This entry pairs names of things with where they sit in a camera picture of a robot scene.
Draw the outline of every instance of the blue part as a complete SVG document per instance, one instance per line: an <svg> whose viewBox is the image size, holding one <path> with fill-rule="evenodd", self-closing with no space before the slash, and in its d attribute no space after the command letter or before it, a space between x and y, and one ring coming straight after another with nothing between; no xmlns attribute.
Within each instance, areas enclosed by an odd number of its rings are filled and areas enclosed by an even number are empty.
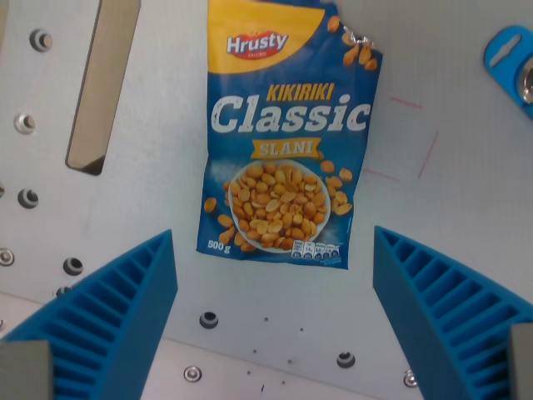
<svg viewBox="0 0 533 400"><path fill-rule="evenodd" d="M491 67L492 58L514 36L520 35L520 42L511 53ZM533 32L525 27L511 26L500 31L487 45L483 62L488 73L504 88L511 98L533 118L533 105L526 104L518 93L518 78L527 61L533 58Z"/></svg>
<svg viewBox="0 0 533 400"><path fill-rule="evenodd" d="M176 293L166 231L83 279L5 340L50 342L56 399L138 399Z"/></svg>
<svg viewBox="0 0 533 400"><path fill-rule="evenodd" d="M376 227L374 288L425 400L510 398L507 338L533 306L407 237Z"/></svg>

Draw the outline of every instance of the peanut bag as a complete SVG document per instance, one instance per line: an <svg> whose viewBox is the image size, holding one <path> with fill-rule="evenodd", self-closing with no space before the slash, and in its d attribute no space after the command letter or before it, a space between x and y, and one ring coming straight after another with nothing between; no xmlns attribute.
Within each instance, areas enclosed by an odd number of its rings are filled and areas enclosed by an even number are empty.
<svg viewBox="0 0 533 400"><path fill-rule="evenodd" d="M207 32L197 251L348 269L381 53L315 0L211 0Z"/></svg>

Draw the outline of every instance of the metal plate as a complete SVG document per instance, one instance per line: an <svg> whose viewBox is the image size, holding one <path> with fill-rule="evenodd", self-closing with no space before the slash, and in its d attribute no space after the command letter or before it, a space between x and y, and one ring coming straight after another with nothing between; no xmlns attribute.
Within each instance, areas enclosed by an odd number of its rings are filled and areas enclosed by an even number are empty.
<svg viewBox="0 0 533 400"><path fill-rule="evenodd" d="M0 291L44 303L76 279L62 271L66 258L89 274L172 228L180 289L168 338L394 400L421 396L403 384L409 368L372 289L374 225L533 300L531 122L481 62L501 28L531 23L529 0L343 2L345 20L385 53L350 271L195 252L207 159L206 2L143 3L99 177L65 166L97 1L12 3L0 57L0 247L17 261L0 271ZM52 34L51 51L29 46L37 27ZM27 136L13 126L23 112L37 124ZM17 203L24 188L39 196L33 210ZM198 323L205 311L219 317L215 329ZM356 356L354 367L336 365L342 352Z"/></svg>

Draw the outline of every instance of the rectangular slot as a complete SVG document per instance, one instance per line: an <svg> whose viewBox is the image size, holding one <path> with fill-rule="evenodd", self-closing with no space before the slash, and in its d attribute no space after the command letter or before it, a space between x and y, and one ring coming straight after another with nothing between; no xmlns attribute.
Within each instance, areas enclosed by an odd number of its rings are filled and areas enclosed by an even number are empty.
<svg viewBox="0 0 533 400"><path fill-rule="evenodd" d="M64 367L61 364L61 361L54 362L53 376L55 378L68 379L69 381L85 383L87 385L93 385L96 382L94 377L81 373L75 368Z"/></svg>
<svg viewBox="0 0 533 400"><path fill-rule="evenodd" d="M499 301L500 299L495 295L486 293L473 302L464 304L462 309L455 316L442 325L442 332L448 333L452 329L459 327L461 324L475 317L477 314L483 313L486 309L491 308Z"/></svg>
<svg viewBox="0 0 533 400"><path fill-rule="evenodd" d="M467 373L477 373L486 368L490 368L496 364L502 363L507 359L506 345L500 345L494 347L490 351L487 351L482 357L477 359L466 367Z"/></svg>
<svg viewBox="0 0 533 400"><path fill-rule="evenodd" d="M482 318L479 322L463 331L460 335L451 339L451 346L459 346L461 343L475 338L477 335L485 332L486 330L493 328L509 319L513 318L518 312L510 306L501 307L494 312L489 313L486 317Z"/></svg>
<svg viewBox="0 0 533 400"><path fill-rule="evenodd" d="M107 355L107 349L97 345L96 343L87 340L86 338L76 334L73 331L66 329L65 327L59 327L54 322L47 323L42 330L55 338L59 338L64 342L71 344L77 348L83 348L90 353L97 354L105 357Z"/></svg>
<svg viewBox="0 0 533 400"><path fill-rule="evenodd" d="M91 313L96 318L102 319L106 323L113 325L115 328L120 327L122 319L118 315L115 315L115 313L107 306L103 306L88 296L80 296L75 301L81 309Z"/></svg>
<svg viewBox="0 0 533 400"><path fill-rule="evenodd" d="M485 392L481 394L480 400L509 400L511 390L509 388L509 380L493 383L488 387L484 387Z"/></svg>
<svg viewBox="0 0 533 400"><path fill-rule="evenodd" d="M435 318L444 317L447 313L474 296L480 290L481 286L475 282L468 282L465 285L461 285L453 296L450 296L435 308Z"/></svg>
<svg viewBox="0 0 533 400"><path fill-rule="evenodd" d="M107 330L101 324L91 321L69 308L64 308L61 310L57 316L63 321L66 321L84 331L92 333L93 335L98 336L103 340L107 340L108 342L112 342L115 339L115 335L109 332L109 330Z"/></svg>
<svg viewBox="0 0 533 400"><path fill-rule="evenodd" d="M70 398L90 398L90 391L84 391L79 388L67 386L68 381L63 381L62 379L54 379L53 381L53 393L56 396L67 396Z"/></svg>
<svg viewBox="0 0 533 400"><path fill-rule="evenodd" d="M418 251L406 262L406 270L409 276L414 278L433 259L426 252Z"/></svg>
<svg viewBox="0 0 533 400"><path fill-rule="evenodd" d="M115 292L96 282L88 290L95 298L122 315L127 312L127 303Z"/></svg>
<svg viewBox="0 0 533 400"><path fill-rule="evenodd" d="M137 285L141 284L142 278L144 277L144 271L137 267L132 260L127 260L120 264L118 269Z"/></svg>
<svg viewBox="0 0 533 400"><path fill-rule="evenodd" d="M70 363L81 365L82 367L92 369L94 371L100 371L102 365L99 362L96 362L90 358L84 357L78 352L73 352L64 346L57 344L56 341L49 341L50 348L52 348L52 353L54 359L62 358Z"/></svg>
<svg viewBox="0 0 533 400"><path fill-rule="evenodd" d="M144 270L150 267L150 264L152 263L152 255L145 248L137 250L132 257L137 261L137 265L141 266Z"/></svg>
<svg viewBox="0 0 533 400"><path fill-rule="evenodd" d="M128 300L132 300L135 297L135 288L131 285L129 281L127 281L117 273L111 271L110 273L105 275L102 280L110 287L120 292L120 294Z"/></svg>
<svg viewBox="0 0 533 400"><path fill-rule="evenodd" d="M502 328L500 331L490 335L489 337L485 337L474 343L472 346L460 351L459 354L457 354L457 357L461 361L464 361L472 356L475 356L476 354L483 353L484 351L495 348L496 346L500 346L502 343L506 343L508 336L509 328Z"/></svg>
<svg viewBox="0 0 533 400"><path fill-rule="evenodd" d="M385 237L385 240L391 245L393 248L398 243L398 237L391 235L389 232L382 231L383 236Z"/></svg>
<svg viewBox="0 0 533 400"><path fill-rule="evenodd" d="M100 175L107 154L140 1L101 1L68 146L68 167Z"/></svg>
<svg viewBox="0 0 533 400"><path fill-rule="evenodd" d="M396 255L402 263L415 251L415 247L407 242L400 242L396 247Z"/></svg>
<svg viewBox="0 0 533 400"><path fill-rule="evenodd" d="M440 278L444 273L450 269L442 261L432 262L430 266L424 268L424 271L419 272L414 278L415 286L423 293L434 281Z"/></svg>
<svg viewBox="0 0 533 400"><path fill-rule="evenodd" d="M447 293L457 288L465 281L466 277L462 273L452 271L447 273L425 295L426 304L432 307L436 302L441 300Z"/></svg>
<svg viewBox="0 0 533 400"><path fill-rule="evenodd" d="M476 388L481 388L486 385L503 381L509 378L507 361L500 362L499 364L491 368L487 368L484 371L479 371L476 375L478 376L474 379L474 386Z"/></svg>

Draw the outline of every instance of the screw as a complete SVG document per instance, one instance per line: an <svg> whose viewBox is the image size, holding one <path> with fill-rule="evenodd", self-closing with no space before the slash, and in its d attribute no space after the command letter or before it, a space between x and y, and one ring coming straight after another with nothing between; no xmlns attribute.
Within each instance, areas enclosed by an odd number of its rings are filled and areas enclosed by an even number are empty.
<svg viewBox="0 0 533 400"><path fill-rule="evenodd" d="M190 367L185 368L185 371L183 371L183 377L187 382L196 383L202 379L202 370L199 367L191 365Z"/></svg>
<svg viewBox="0 0 533 400"><path fill-rule="evenodd" d="M415 374L412 370L406 371L406 375L403 377L403 384L408 388L416 388L418 386L418 382L416 381Z"/></svg>
<svg viewBox="0 0 533 400"><path fill-rule="evenodd" d="M0 266L10 267L15 262L15 256L12 251L7 248L0 248Z"/></svg>

